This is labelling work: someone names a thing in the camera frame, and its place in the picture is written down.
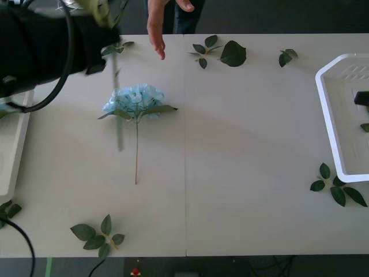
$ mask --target red object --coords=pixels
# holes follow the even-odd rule
[[[140,270],[138,268],[135,268],[132,272],[131,275],[133,275],[134,277],[140,276]]]

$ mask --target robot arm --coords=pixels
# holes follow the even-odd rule
[[[46,102],[29,108],[8,103],[24,113],[53,100],[69,74],[102,72],[106,65],[102,48],[120,41],[117,29],[99,27],[91,15],[71,15],[59,1],[65,17],[51,18],[24,5],[0,3],[0,98],[61,78]]]

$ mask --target white plastic basket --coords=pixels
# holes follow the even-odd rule
[[[316,75],[337,175],[344,182],[369,181],[369,123],[366,107],[354,103],[358,91],[369,91],[369,54],[345,54]]]
[[[30,106],[33,91],[12,97],[19,104]],[[10,114],[0,120],[0,204],[14,194],[18,169],[22,157],[29,114]]]

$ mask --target white table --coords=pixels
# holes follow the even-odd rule
[[[110,214],[126,234],[112,256],[210,256],[368,253],[369,211],[345,208],[329,191],[313,193],[319,165],[333,168],[315,73],[344,53],[367,52],[368,35],[221,35],[247,47],[229,68],[208,58],[202,70],[186,54],[206,35],[166,36],[160,61],[146,36],[119,56],[121,87],[150,83],[179,108],[135,130],[97,121],[112,92],[112,70],[70,77],[57,99],[30,118],[16,186],[24,210],[14,220],[38,257],[90,257],[69,230],[97,229]],[[279,50],[299,59],[284,68]],[[36,101],[53,84],[36,90]],[[354,184],[369,201],[367,184]],[[1,230],[0,257],[28,257],[23,240]]]

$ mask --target gray floor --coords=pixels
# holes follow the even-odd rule
[[[146,34],[143,0],[130,0],[120,28],[122,34]],[[35,7],[55,7],[55,0],[37,0]],[[208,0],[199,22],[198,33],[355,33],[369,32],[368,0]],[[87,277],[98,259],[53,259],[52,277]],[[254,266],[272,263],[271,257],[251,257]],[[299,256],[291,277],[369,276],[369,256]],[[0,277],[28,276],[29,259],[0,260]],[[207,271],[216,265],[233,268],[224,277],[251,276],[245,268],[248,259],[230,257],[204,259],[118,259],[109,258],[93,277],[129,276],[140,267],[142,277],[172,277],[176,269],[199,268]],[[35,277],[45,276],[46,259],[37,259]],[[260,277],[274,277],[276,269]]]

